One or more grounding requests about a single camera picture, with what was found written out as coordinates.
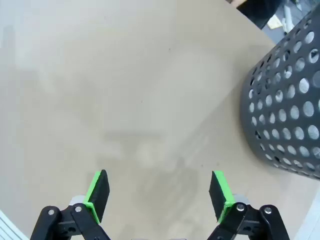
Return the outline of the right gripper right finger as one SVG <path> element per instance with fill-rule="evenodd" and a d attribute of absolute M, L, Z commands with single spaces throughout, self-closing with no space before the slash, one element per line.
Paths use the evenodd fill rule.
<path fill-rule="evenodd" d="M 222 171 L 213 171 L 209 195 L 218 222 L 209 240 L 234 240 L 238 235 L 250 240 L 288 240 L 285 224 L 274 205 L 259 209 L 236 201 Z"/>

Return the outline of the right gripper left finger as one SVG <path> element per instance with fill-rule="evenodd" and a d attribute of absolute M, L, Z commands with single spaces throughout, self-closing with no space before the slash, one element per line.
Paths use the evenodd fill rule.
<path fill-rule="evenodd" d="M 82 236 L 85 240 L 108 240 L 110 237 L 100 226 L 110 186 L 107 171 L 97 171 L 80 203 L 64 210 L 48 205 L 44 207 L 31 234 L 32 240 L 70 240 Z"/>

